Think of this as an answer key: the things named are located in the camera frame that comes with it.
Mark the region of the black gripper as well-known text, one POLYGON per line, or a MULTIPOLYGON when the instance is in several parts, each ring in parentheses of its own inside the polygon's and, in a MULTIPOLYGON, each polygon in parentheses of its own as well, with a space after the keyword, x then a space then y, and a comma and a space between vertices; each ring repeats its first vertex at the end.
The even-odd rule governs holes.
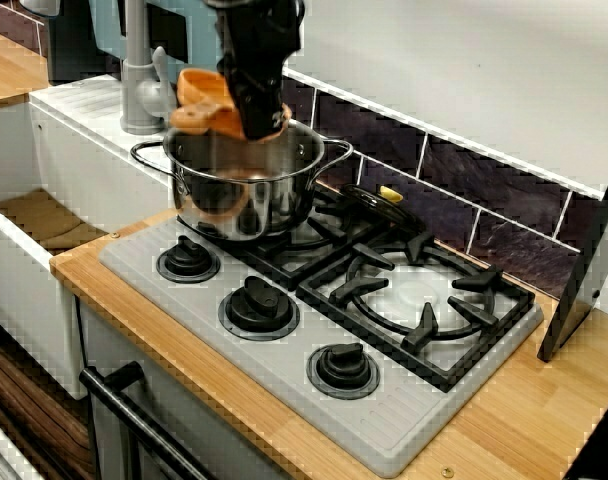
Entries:
POLYGON ((232 93, 245 137, 258 140, 277 133, 284 122, 282 68, 301 48, 300 22, 219 19, 217 30, 222 47, 218 71, 232 93))

